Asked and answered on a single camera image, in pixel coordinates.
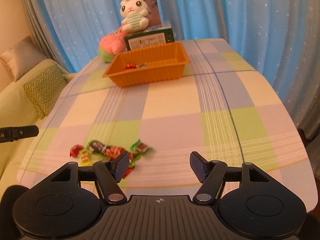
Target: zigzag pattern cushion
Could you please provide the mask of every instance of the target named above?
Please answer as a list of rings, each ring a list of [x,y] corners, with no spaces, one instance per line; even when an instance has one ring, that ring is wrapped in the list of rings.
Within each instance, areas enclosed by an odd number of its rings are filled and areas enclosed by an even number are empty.
[[[49,115],[62,90],[67,85],[57,64],[23,85],[23,89],[39,113],[40,119]]]

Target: blue curtain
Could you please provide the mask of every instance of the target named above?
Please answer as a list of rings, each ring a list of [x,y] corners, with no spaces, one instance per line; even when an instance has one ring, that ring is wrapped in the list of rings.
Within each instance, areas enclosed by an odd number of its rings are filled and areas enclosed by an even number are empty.
[[[97,55],[99,40],[121,22],[121,0],[43,0],[43,10],[79,71]],[[159,0],[176,40],[224,38],[262,73],[296,125],[319,87],[319,0]]]
[[[74,72],[65,53],[43,0],[22,0],[29,28],[39,49],[48,57],[58,61],[69,72]]]

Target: pink plush toy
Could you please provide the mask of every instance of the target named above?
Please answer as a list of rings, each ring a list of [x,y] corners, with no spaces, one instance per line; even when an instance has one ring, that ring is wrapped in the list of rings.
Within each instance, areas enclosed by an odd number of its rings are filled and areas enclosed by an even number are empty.
[[[110,33],[101,39],[98,52],[101,55],[103,62],[111,62],[116,54],[124,52],[124,37],[127,34],[127,32],[122,30],[122,26],[120,26],[115,32]]]

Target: orange plastic tray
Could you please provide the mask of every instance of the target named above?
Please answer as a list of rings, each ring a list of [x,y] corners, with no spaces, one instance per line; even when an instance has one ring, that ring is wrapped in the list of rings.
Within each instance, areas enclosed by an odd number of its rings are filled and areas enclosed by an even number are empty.
[[[176,79],[182,76],[188,62],[181,42],[171,42],[116,55],[102,77],[109,77],[118,87]],[[148,67],[125,70],[128,64],[143,63]]]

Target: white bunny face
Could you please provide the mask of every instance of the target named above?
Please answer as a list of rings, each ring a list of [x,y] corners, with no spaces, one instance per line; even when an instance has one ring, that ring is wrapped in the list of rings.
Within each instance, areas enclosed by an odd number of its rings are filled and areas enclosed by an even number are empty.
[[[144,0],[123,0],[121,1],[120,14],[126,18],[130,14],[140,13],[144,9],[148,9],[148,5]]]

